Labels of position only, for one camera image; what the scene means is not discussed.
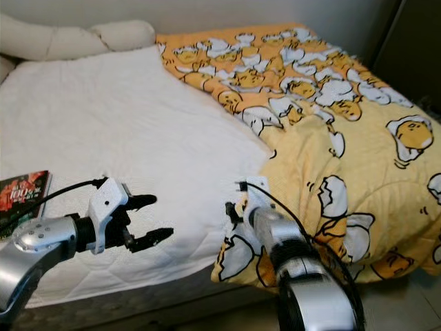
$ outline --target book cover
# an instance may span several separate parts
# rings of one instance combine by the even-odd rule
[[[51,178],[52,175],[45,170],[0,181],[0,219],[9,219],[44,198]],[[21,217],[17,226],[28,219],[41,217],[43,210],[44,204]],[[13,230],[13,227],[0,229],[0,240],[9,237]]]

